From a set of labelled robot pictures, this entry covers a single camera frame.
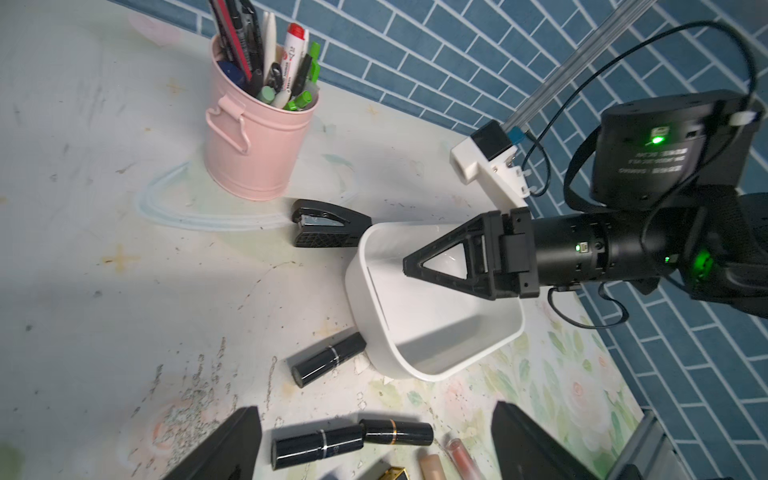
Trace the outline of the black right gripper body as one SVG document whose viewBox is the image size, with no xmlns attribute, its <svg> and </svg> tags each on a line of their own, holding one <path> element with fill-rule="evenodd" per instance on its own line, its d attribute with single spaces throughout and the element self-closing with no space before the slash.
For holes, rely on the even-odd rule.
<svg viewBox="0 0 768 480">
<path fill-rule="evenodd" d="M 595 215 L 534 219 L 526 208 L 484 218 L 489 297 L 533 298 L 606 273 L 606 227 Z"/>
</svg>

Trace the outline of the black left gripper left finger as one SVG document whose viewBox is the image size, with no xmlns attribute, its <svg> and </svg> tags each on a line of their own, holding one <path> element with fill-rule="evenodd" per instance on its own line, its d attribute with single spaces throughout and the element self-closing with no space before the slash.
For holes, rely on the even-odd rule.
<svg viewBox="0 0 768 480">
<path fill-rule="evenodd" d="M 261 439 L 258 408 L 238 408 L 164 479 L 250 480 L 254 475 Z"/>
</svg>

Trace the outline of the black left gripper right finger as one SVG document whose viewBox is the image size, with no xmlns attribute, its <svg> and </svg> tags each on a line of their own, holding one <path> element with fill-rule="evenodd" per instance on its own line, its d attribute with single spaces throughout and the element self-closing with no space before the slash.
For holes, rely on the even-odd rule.
<svg viewBox="0 0 768 480">
<path fill-rule="evenodd" d="M 515 404 L 496 404 L 491 435 L 502 479 L 597 479 Z"/>
</svg>

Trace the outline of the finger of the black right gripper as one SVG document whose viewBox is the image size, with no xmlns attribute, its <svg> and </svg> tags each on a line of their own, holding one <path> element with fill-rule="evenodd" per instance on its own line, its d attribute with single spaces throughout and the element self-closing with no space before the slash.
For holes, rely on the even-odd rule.
<svg viewBox="0 0 768 480">
<path fill-rule="evenodd" d="M 498 298 L 501 213 L 478 215 L 403 259 L 406 276 L 486 300 Z"/>
</svg>

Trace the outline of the pink lip gloss tube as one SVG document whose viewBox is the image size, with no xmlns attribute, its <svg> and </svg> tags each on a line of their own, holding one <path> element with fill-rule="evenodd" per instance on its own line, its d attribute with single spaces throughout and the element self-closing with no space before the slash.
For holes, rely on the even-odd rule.
<svg viewBox="0 0 768 480">
<path fill-rule="evenodd" d="M 445 445 L 445 450 L 462 480 L 485 479 L 477 463 L 459 438 L 450 438 Z"/>
</svg>

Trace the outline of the black lipstick silver band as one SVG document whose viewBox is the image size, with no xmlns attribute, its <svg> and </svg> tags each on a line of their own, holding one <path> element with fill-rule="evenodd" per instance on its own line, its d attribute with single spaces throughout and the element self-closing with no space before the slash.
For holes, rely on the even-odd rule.
<svg viewBox="0 0 768 480">
<path fill-rule="evenodd" d="M 304 388 L 365 351 L 367 342 L 356 332 L 297 363 L 291 368 L 294 382 Z"/>
</svg>

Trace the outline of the white plastic storage box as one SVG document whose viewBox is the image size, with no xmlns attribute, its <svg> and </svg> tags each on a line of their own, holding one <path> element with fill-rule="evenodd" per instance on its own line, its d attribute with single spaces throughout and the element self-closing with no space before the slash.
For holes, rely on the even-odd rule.
<svg viewBox="0 0 768 480">
<path fill-rule="evenodd" d="M 379 223 L 362 235 L 345 289 L 366 354 L 394 379 L 444 380 L 519 337 L 520 300 L 485 300 L 403 272 L 404 258 L 451 224 Z"/>
</svg>

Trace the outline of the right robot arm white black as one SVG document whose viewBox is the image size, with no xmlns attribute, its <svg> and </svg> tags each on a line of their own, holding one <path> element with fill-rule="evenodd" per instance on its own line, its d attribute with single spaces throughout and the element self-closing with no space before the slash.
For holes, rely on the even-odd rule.
<svg viewBox="0 0 768 480">
<path fill-rule="evenodd" d="M 767 313 L 767 196 L 737 187 L 764 107 L 728 90 L 606 110 L 573 155 L 570 214 L 491 211 L 406 256 L 403 271 L 475 297 L 553 296 L 611 281 Z"/>
</svg>

